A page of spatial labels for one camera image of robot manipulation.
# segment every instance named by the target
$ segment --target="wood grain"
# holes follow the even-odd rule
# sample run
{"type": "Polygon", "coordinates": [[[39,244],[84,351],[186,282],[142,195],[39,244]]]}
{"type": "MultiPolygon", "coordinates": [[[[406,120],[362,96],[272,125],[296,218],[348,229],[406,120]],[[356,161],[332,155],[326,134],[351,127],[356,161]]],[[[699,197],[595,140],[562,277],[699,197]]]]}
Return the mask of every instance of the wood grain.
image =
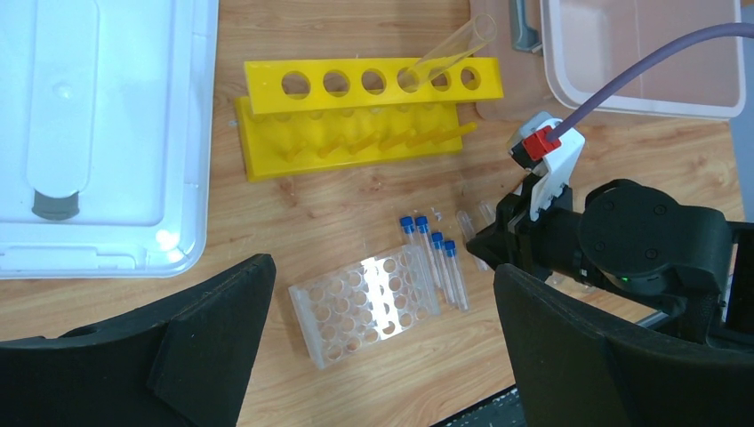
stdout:
{"type": "MultiPolygon", "coordinates": [[[[467,254],[470,313],[444,307],[441,317],[323,371],[309,359],[287,288],[401,245],[402,214],[429,214],[433,227],[461,239],[456,211],[479,221],[478,202],[497,202],[524,176],[504,147],[517,124],[480,122],[458,156],[250,184],[233,123],[232,101],[245,92],[244,60],[421,56],[468,18],[465,0],[222,0],[203,258],[165,280],[0,282],[0,339],[56,336],[270,253],[276,291],[240,425],[428,425],[514,383],[493,275],[478,272],[467,254]]],[[[478,120],[473,106],[460,112],[462,122],[478,120]]],[[[589,143],[573,181],[578,205],[598,185],[631,178],[742,219],[727,124],[666,120],[582,130],[589,143]]],[[[562,287],[630,320],[649,312],[573,283],[562,287]]]]}

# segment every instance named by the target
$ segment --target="gray handle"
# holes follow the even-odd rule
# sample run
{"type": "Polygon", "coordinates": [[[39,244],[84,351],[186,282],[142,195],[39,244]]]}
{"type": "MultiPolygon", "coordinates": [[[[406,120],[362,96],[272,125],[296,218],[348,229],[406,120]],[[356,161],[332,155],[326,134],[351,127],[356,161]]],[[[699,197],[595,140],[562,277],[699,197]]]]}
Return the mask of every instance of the gray handle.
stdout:
{"type": "Polygon", "coordinates": [[[526,0],[509,0],[510,41],[519,52],[534,53],[541,49],[540,33],[526,23],[526,0]]]}

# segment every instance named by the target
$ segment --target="purple cable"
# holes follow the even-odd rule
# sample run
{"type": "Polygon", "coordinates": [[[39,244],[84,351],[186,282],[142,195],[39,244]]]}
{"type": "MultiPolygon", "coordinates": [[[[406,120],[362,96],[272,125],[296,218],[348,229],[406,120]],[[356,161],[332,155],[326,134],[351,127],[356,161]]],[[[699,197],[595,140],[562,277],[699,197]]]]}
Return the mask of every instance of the purple cable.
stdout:
{"type": "Polygon", "coordinates": [[[683,51],[687,47],[720,37],[754,38],[754,24],[733,22],[715,25],[687,34],[664,45],[660,49],[650,53],[649,56],[645,57],[643,60],[640,60],[631,66],[629,69],[623,71],[618,77],[614,78],[610,83],[605,85],[605,87],[592,95],[591,98],[584,102],[578,109],[576,109],[576,111],[571,113],[566,120],[563,120],[560,125],[557,125],[552,132],[547,134],[547,141],[554,141],[563,136],[564,133],[570,131],[595,108],[599,107],[601,103],[605,102],[607,98],[613,96],[616,92],[620,91],[623,86],[630,83],[634,78],[639,77],[648,69],[667,60],[676,53],[683,51]]]}

